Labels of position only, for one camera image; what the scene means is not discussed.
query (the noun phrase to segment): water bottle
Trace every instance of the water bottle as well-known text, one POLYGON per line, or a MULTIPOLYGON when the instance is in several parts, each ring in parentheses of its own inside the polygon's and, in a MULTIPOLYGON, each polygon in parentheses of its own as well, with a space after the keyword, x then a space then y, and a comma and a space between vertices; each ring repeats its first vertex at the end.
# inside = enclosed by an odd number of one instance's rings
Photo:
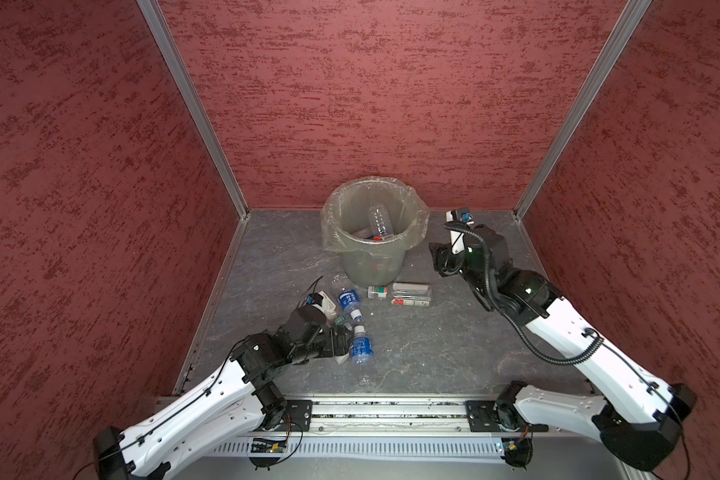
POLYGON ((371 223, 371 232, 386 240, 394 235, 392 221, 389 219, 389 210, 384 204, 376 204, 368 208, 368 221, 371 223))
POLYGON ((355 286, 345 274, 336 275, 333 285, 338 290, 338 303, 346 313, 347 320, 352 319, 355 323, 362 321, 360 313, 360 295, 355 291, 355 286))
POLYGON ((355 378, 360 383, 370 383, 374 373, 373 347, 363 325, 355 327, 355 339, 352 341, 350 357, 354 364, 355 378))

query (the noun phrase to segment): marble floor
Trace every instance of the marble floor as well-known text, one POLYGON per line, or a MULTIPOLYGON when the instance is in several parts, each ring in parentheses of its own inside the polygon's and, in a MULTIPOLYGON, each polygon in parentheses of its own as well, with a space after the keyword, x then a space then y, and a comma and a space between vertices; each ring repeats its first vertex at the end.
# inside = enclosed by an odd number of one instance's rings
MULTIPOLYGON (((516 266, 534 268, 509 212, 477 212, 474 217, 507 238, 516 266)), ((398 278, 432 284, 432 306, 393 306, 362 298, 374 345, 374 381, 359 386, 350 362, 311 360, 290 367, 276 381, 284 394, 489 396, 515 379, 560 392, 588 392, 575 367, 538 360, 506 320, 485 312, 460 276, 442 278, 434 272, 428 242, 448 241, 443 222, 442 213, 432 213, 427 238, 406 254, 398 278)), ((338 255, 322 248, 319 211, 254 210, 192 380, 208 376, 245 335, 276 330, 314 279, 340 271, 338 255)), ((559 355, 538 337, 529 337, 546 353, 559 355)))

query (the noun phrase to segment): coiled cable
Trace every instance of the coiled cable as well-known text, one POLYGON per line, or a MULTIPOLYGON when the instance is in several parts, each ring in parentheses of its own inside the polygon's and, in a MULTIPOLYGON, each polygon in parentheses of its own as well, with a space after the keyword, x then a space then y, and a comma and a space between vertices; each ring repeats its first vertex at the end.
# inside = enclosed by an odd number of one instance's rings
POLYGON ((483 279, 484 279, 484 288, 485 288, 485 297, 490 302, 490 304, 493 306, 493 308, 496 309, 497 312, 499 312, 505 319, 507 319, 514 328, 514 331, 518 333, 520 340, 523 341, 523 343, 528 347, 528 350, 532 351, 534 355, 536 355, 538 358, 544 360, 547 363, 550 363, 552 365, 558 365, 558 366, 570 366, 570 365, 577 365, 579 363, 585 362, 589 358, 592 357, 592 355, 595 354, 597 349, 600 348, 601 345, 603 345, 603 342, 605 339, 600 336, 600 334, 593 328, 586 328, 584 330, 585 335, 587 336, 594 336, 595 339, 592 340, 592 343, 589 344, 589 346, 582 352, 579 353, 576 356, 558 359, 553 356, 549 356, 546 353, 542 352, 541 350, 538 350, 536 345, 530 342, 528 337, 525 335, 525 332, 522 330, 522 327, 518 325, 517 322, 514 321, 512 316, 510 316, 508 313, 504 312, 503 309, 499 306, 498 302, 496 301, 496 298, 494 297, 493 290, 496 288, 496 285, 493 284, 493 282, 496 281, 496 271, 490 268, 490 251, 488 248, 488 244, 485 242, 485 239, 480 236, 479 234, 476 234, 472 231, 472 229, 455 225, 455 224, 446 224, 445 225, 446 230, 452 230, 454 232, 459 232, 460 234, 464 235, 471 235, 478 239, 480 242, 480 245, 483 247, 483 279))

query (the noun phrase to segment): bottle label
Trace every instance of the bottle label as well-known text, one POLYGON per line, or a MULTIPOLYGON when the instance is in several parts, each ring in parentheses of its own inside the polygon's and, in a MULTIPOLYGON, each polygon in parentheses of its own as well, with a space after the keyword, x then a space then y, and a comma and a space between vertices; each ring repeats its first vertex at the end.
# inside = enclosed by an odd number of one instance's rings
POLYGON ((352 342, 352 353, 351 356, 357 355, 373 355, 373 348, 371 348, 371 339, 366 336, 355 338, 352 342))
POLYGON ((429 300, 409 300, 396 298, 392 301, 393 305, 406 305, 406 306, 429 306, 429 300))
POLYGON ((347 305, 360 303, 360 297, 354 290, 347 290, 338 296, 338 302, 342 304, 342 310, 344 310, 347 308, 347 305))

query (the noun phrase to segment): gray floor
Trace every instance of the gray floor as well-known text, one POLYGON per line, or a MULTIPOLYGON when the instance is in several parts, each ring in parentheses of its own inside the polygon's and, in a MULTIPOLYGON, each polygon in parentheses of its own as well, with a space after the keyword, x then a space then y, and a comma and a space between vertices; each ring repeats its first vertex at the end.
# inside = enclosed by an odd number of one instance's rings
MULTIPOLYGON (((534 267, 509 213, 476 213, 475 219, 507 237, 515 265, 534 267)), ((584 377, 574 367, 538 360, 506 320, 477 304, 461 277, 441 278, 434 272, 427 243, 448 241, 443 222, 442 213, 432 213, 427 238, 407 253, 398 278, 431 283, 432 306, 392 306, 363 299, 363 318, 374 345, 374 383, 358 386, 350 375, 350 362, 337 365, 333 360, 312 360, 306 366, 292 366, 276 381, 284 394, 490 395, 514 379, 560 392, 588 391, 584 377)), ((318 211, 252 213, 194 381, 211 374, 231 345, 245 335, 276 330, 318 276, 328 278, 341 271, 338 255, 322 249, 320 235, 318 211)), ((535 341, 543 351, 556 354, 537 337, 535 341)))
POLYGON ((588 438, 535 438, 528 470, 507 465, 456 462, 391 462, 353 458, 289 458, 287 464, 254 470, 247 458, 201 458, 176 480, 625 480, 619 462, 602 444, 588 438))

